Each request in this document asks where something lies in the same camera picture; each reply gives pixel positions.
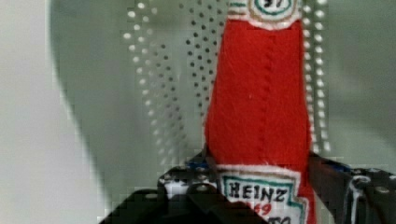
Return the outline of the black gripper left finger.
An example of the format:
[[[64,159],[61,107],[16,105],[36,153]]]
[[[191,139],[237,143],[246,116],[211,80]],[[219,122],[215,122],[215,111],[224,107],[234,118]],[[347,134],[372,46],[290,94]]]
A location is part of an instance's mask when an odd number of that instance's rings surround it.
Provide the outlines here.
[[[99,224],[267,224],[245,203],[220,193],[204,149],[161,175],[155,189],[139,189]]]

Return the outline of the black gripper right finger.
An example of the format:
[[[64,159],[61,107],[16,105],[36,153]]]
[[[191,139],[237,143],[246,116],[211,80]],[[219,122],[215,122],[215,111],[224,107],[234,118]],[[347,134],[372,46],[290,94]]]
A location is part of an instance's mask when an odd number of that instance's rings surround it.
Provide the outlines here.
[[[311,153],[308,176],[335,224],[396,224],[395,174],[351,168]]]

